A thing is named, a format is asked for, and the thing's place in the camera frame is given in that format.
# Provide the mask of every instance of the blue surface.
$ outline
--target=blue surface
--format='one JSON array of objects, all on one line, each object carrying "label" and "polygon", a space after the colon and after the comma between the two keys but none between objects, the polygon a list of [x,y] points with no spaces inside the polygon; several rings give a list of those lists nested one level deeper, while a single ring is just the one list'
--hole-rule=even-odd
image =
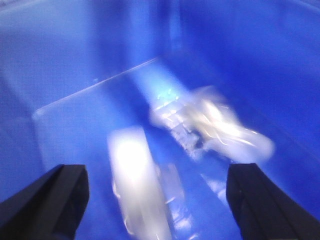
[{"label": "blue surface", "polygon": [[149,123],[158,90],[214,85],[244,126],[274,141],[262,170],[320,220],[320,10],[310,3],[58,0],[0,8],[0,200],[57,164],[86,164],[91,195],[76,239],[129,239],[106,139],[142,125],[154,160],[178,170],[193,233],[240,240],[230,210],[201,177],[225,181],[228,162],[210,152],[195,163]]}]

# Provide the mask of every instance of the blue plastic bin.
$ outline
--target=blue plastic bin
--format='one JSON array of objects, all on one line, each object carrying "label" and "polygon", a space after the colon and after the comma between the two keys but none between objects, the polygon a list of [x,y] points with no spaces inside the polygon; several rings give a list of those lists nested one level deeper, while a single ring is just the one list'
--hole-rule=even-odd
[{"label": "blue plastic bin", "polygon": [[85,164],[90,201],[77,240],[130,239],[113,195],[107,135],[143,126],[154,160],[174,163],[203,240],[240,240],[195,163],[149,123],[137,86],[174,75],[214,85],[244,126],[272,139],[261,169],[320,220],[320,5],[302,0],[0,1],[0,201],[58,164]]}]

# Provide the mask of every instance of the plastic wrapper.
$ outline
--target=plastic wrapper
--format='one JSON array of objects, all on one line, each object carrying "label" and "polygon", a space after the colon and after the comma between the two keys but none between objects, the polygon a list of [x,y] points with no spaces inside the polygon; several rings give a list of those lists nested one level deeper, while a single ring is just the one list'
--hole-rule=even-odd
[{"label": "plastic wrapper", "polygon": [[154,101],[151,122],[167,128],[177,142],[195,160],[214,150],[237,163],[258,163],[274,152],[266,136],[245,128],[226,99],[207,86],[182,96],[165,92]]}]

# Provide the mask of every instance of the transparent plastic object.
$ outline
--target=transparent plastic object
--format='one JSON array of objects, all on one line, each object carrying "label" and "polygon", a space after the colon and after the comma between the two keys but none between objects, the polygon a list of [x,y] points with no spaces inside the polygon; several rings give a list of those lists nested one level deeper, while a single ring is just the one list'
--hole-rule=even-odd
[{"label": "transparent plastic object", "polygon": [[[158,101],[168,95],[170,92],[158,96]],[[242,126],[225,98],[213,87],[201,87],[171,99],[151,109],[150,121],[167,128],[193,159],[200,159],[209,150],[237,163],[259,163],[273,155],[273,142]]]},{"label": "transparent plastic object", "polygon": [[143,129],[118,130],[107,141],[113,192],[127,232],[138,240],[171,240],[168,208]]}]

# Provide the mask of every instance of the bin floor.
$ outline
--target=bin floor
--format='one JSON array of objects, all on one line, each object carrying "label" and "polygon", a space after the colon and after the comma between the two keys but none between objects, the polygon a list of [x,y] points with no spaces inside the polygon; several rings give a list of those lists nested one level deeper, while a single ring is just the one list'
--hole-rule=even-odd
[{"label": "bin floor", "polygon": [[[116,129],[141,125],[154,160],[173,163],[185,192],[194,234],[204,240],[240,240],[230,209],[213,187],[226,181],[229,162],[208,152],[194,162],[170,133],[149,122],[149,104],[134,79],[161,62],[187,89],[213,85],[228,99],[247,128],[272,139],[274,156],[260,167],[290,197],[320,219],[319,161],[294,139],[256,111],[225,77],[186,53],[161,57],[113,78],[97,83],[38,109],[33,119],[47,170],[57,164],[85,164],[89,174],[90,200],[77,231],[77,240],[130,239],[112,191],[107,135]],[[308,173],[308,181],[303,173]]]}]

